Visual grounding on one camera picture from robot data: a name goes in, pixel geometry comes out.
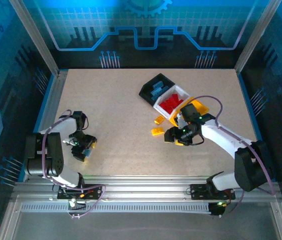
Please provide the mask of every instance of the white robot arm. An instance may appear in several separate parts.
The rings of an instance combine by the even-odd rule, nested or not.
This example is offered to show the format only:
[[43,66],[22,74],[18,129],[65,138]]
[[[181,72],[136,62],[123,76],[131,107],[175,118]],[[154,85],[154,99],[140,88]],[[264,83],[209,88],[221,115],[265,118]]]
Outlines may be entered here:
[[62,142],[72,147],[73,156],[84,161],[87,150],[94,148],[97,139],[84,134],[83,127],[87,117],[81,111],[60,122],[52,129],[47,128],[41,132],[28,135],[25,147],[25,172],[29,175],[43,176],[42,167],[42,141],[44,134],[50,129],[45,143],[46,175],[51,181],[56,181],[65,187],[75,188],[82,185],[81,174],[73,171],[64,164]]
[[[254,161],[254,150],[264,164],[270,178],[275,177],[274,166],[263,141],[252,142],[230,129],[216,122],[216,118],[210,114],[201,116],[193,104],[188,104],[181,110],[183,119],[179,127],[172,127],[164,134],[165,142],[178,141],[184,146],[196,146],[204,142],[204,138],[210,139],[224,149],[234,159],[233,172],[220,172],[207,179],[207,189],[211,195],[219,191],[234,188],[242,188],[249,192],[267,182],[266,175],[258,161]],[[193,143],[192,138],[200,135],[202,142]]]

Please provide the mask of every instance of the purple cable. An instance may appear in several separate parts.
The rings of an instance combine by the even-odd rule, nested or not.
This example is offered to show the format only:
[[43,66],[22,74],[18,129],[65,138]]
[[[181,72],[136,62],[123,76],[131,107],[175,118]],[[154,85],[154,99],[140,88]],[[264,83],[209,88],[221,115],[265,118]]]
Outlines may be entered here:
[[[43,140],[42,140],[42,172],[43,172],[43,178],[44,179],[49,179],[49,177],[47,176],[47,168],[46,168],[46,141],[47,141],[47,136],[49,134],[49,132],[51,132],[51,130],[57,126],[58,124],[62,123],[63,121],[67,120],[68,118],[71,117],[72,115],[72,111],[70,109],[64,111],[61,115],[64,115],[66,112],[70,112],[69,115],[67,115],[66,117],[62,118],[61,120],[55,122],[54,124],[52,124],[45,132],[44,136],[43,136]],[[54,180],[52,178],[52,182],[56,185],[59,185],[59,186],[63,186],[64,184]],[[65,186],[67,189],[71,189],[71,190],[77,190],[77,191],[87,191],[87,190],[92,190],[92,189],[95,189],[95,188],[99,188],[99,187],[104,187],[104,190],[102,191],[100,197],[97,199],[97,201],[92,205],[92,207],[86,211],[85,213],[81,214],[81,215],[78,215],[78,216],[72,216],[74,218],[80,218],[80,217],[83,217],[84,215],[88,214],[91,210],[93,210],[93,208],[97,205],[98,202],[100,202],[103,194],[105,193],[106,191],[106,185],[104,184],[99,184],[99,185],[94,185],[94,186],[90,186],[90,187],[85,187],[85,188],[79,188],[79,187],[70,187],[70,186]]]
[[262,191],[264,191],[264,192],[266,192],[266,193],[268,193],[268,194],[274,196],[274,195],[276,194],[276,191],[275,191],[275,189],[274,189],[273,183],[272,183],[272,181],[271,181],[271,178],[270,178],[270,176],[269,176],[269,174],[268,174],[268,172],[267,172],[267,169],[266,169],[265,165],[264,165],[263,162],[261,161],[261,158],[260,158],[259,155],[256,153],[256,151],[255,151],[247,142],[245,142],[243,139],[241,139],[240,137],[236,136],[236,135],[233,134],[232,132],[226,130],[226,129],[223,128],[222,126],[219,126],[218,118],[219,118],[219,116],[220,116],[220,114],[221,114],[221,112],[222,112],[222,110],[223,110],[222,102],[221,102],[218,98],[216,98],[215,96],[210,96],[210,95],[197,96],[197,97],[195,97],[193,100],[200,99],[200,98],[211,98],[211,99],[216,100],[216,101],[220,104],[220,111],[218,112],[218,114],[217,114],[216,117],[215,117],[215,124],[216,124],[216,126],[217,126],[219,129],[221,129],[223,132],[225,132],[226,134],[228,134],[228,135],[230,135],[231,137],[235,138],[236,140],[242,142],[242,143],[253,153],[253,155],[255,156],[255,158],[256,158],[256,160],[257,160],[257,162],[260,164],[260,167],[262,168],[262,171],[263,171],[263,173],[264,173],[264,175],[265,175],[265,177],[266,177],[267,182],[269,183],[271,192],[266,191],[266,190],[264,190],[264,189],[262,189],[262,188],[260,188],[260,187],[258,187],[258,189],[260,189],[260,190],[262,190]]

